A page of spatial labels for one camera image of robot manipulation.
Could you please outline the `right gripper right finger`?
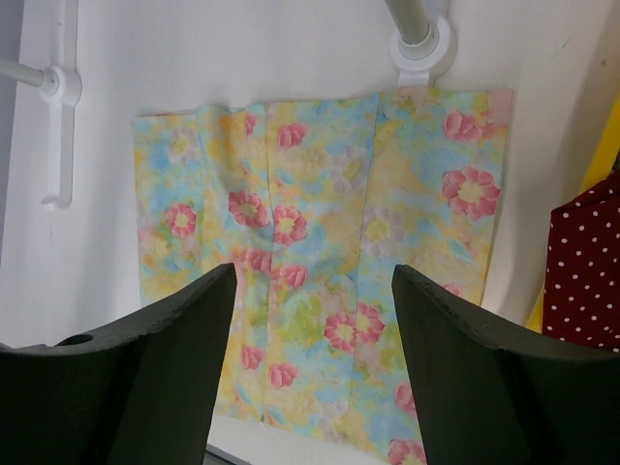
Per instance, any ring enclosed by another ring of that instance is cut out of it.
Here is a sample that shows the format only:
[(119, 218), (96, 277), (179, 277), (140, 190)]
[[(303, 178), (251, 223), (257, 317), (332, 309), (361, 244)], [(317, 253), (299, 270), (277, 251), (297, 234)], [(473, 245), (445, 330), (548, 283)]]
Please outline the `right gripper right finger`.
[(431, 464), (615, 464), (619, 358), (516, 325), (410, 266), (392, 276)]

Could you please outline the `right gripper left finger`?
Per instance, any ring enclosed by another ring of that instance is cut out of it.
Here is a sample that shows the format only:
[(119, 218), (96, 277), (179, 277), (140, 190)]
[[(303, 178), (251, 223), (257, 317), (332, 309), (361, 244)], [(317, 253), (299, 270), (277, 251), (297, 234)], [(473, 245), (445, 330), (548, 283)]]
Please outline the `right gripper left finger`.
[(5, 464), (200, 464), (228, 344), (232, 264), (61, 343), (1, 349)]

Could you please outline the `floral pastel skirt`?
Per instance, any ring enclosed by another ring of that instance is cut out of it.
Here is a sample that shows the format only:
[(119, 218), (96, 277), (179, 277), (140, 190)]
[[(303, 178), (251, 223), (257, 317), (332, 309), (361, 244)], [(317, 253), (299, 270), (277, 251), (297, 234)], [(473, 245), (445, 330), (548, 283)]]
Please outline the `floral pastel skirt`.
[(481, 301), (511, 116), (400, 87), (133, 122), (142, 301), (235, 268), (218, 415), (425, 462), (392, 274)]

